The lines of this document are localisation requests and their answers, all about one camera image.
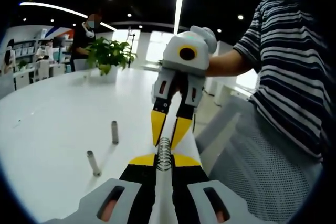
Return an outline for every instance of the floor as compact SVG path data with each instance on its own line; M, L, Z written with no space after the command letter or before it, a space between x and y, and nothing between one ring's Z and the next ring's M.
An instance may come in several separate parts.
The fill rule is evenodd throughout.
M203 92L202 100L196 113L195 136L200 134L219 110L220 107L214 103L214 97Z

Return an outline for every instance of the window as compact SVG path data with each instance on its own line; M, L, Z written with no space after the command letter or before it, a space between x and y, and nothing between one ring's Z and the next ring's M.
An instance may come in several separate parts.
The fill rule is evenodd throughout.
M148 45L146 60L150 62L157 62L162 60L163 51L166 49L168 42L174 35L172 33L163 33L154 31L151 34Z
M112 36L112 40L117 40L119 42L125 42L127 41L130 45L132 44L132 39L133 36L134 37L134 41L133 41L133 45L132 45L132 52L136 53L136 50L138 49L138 41L139 41L139 37L140 37L140 30L117 30L113 33Z

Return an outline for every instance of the metal cylinder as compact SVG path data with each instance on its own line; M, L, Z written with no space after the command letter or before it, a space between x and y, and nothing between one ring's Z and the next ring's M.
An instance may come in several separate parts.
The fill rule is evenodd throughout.
M118 144L119 143L118 124L116 121L112 121L111 129L112 129L112 143Z
M98 165L97 165L96 159L94 157L93 151L87 151L87 155L88 155L88 160L89 160L90 166L92 168L94 177L100 177L101 176L101 171L98 168Z

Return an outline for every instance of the face mask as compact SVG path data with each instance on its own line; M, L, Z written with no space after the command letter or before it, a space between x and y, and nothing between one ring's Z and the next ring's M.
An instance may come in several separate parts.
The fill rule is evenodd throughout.
M88 21L89 23L89 27L91 27L92 29L98 28L99 26L99 22L96 21Z

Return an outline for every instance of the recessed ceiling light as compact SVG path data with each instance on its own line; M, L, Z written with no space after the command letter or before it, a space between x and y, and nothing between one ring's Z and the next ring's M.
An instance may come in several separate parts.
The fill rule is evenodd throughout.
M68 13L72 13L75 14L77 16L83 17L83 18L88 18L87 15L83 14L83 13L79 13L79 12L75 12L74 10L70 10L64 7L60 7L57 5L49 5L49 4L44 4L44 3L38 3L38 2L21 2L20 6L43 6L43 7L47 7L47 8L53 8L53 9L57 9L57 10L62 10L63 12L68 12ZM117 29L115 29L112 26L109 26L108 24L101 22L100 23L102 26L107 27L113 31L116 31Z

